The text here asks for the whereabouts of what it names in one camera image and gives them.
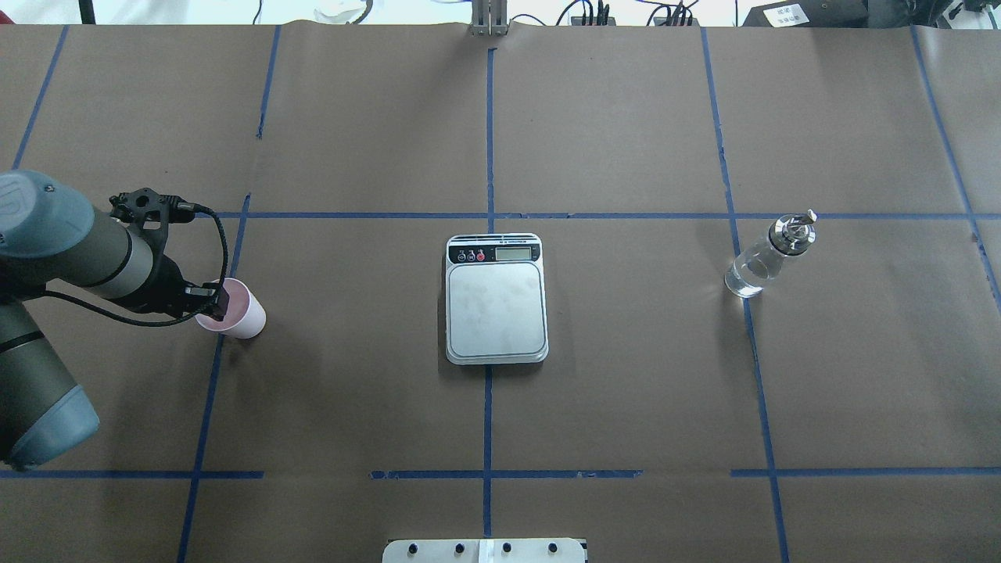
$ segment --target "white mounting plate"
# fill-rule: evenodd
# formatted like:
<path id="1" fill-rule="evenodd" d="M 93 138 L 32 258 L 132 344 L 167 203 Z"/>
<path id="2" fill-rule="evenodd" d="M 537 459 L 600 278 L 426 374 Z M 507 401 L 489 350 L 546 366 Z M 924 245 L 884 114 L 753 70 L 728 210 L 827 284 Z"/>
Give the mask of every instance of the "white mounting plate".
<path id="1" fill-rule="evenodd" d="M 571 538 L 395 540 L 382 551 L 382 563 L 588 563 L 586 546 Z"/>
<path id="2" fill-rule="evenodd" d="M 511 255 L 498 260 L 502 252 Z M 452 236 L 445 245 L 444 263 L 445 356 L 449 362 L 525 364 L 546 358 L 550 344 L 539 236 Z"/>

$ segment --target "robotic arm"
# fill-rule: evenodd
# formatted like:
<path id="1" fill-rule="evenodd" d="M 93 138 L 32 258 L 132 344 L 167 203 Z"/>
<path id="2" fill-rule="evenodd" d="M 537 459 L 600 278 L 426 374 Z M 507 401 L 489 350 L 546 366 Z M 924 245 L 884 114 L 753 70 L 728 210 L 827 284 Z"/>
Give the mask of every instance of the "robotic arm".
<path id="1" fill-rule="evenodd" d="M 203 314 L 221 321 L 228 265 L 225 233 L 208 207 L 149 188 L 110 198 L 98 211 L 73 188 L 30 170 L 0 173 L 0 460 L 33 469 L 86 440 L 98 418 L 83 389 L 56 356 L 21 302 L 55 297 L 141 327 L 165 327 Z M 211 215 L 222 241 L 218 282 L 195 286 L 164 255 L 169 224 Z M 158 222 L 155 228 L 146 223 Z M 46 291 L 63 279 L 134 313 L 163 313 L 166 322 L 119 317 Z"/>

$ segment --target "white bracket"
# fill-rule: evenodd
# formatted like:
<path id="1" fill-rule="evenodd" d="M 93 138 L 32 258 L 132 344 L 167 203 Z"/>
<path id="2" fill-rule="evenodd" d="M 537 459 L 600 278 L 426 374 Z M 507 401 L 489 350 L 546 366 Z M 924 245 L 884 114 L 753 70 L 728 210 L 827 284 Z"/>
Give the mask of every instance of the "white bracket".
<path id="1" fill-rule="evenodd" d="M 508 0 L 472 0 L 471 35 L 508 35 Z"/>
<path id="2" fill-rule="evenodd" d="M 588 544 L 571 538 L 395 540 L 382 563 L 588 563 Z"/>

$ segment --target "scale platform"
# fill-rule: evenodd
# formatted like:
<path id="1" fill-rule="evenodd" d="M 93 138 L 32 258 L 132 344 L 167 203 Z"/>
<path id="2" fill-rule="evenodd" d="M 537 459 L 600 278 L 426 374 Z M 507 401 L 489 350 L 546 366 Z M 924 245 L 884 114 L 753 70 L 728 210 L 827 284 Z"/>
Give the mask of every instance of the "scale platform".
<path id="1" fill-rule="evenodd" d="M 531 364 L 550 353 L 543 241 L 459 234 L 445 244 L 445 356 L 452 364 Z"/>

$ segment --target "white label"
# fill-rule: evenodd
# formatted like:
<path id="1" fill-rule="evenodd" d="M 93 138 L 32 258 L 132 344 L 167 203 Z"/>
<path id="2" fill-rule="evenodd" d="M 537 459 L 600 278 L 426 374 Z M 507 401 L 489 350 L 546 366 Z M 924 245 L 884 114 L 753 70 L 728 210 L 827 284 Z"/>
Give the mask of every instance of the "white label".
<path id="1" fill-rule="evenodd" d="M 803 8 L 799 4 L 790 4 L 789 6 L 762 11 L 765 13 L 765 17 L 768 18 L 768 23 L 772 24 L 772 27 L 789 27 L 791 25 L 810 22 L 810 18 L 807 17 L 806 12 L 803 11 Z"/>

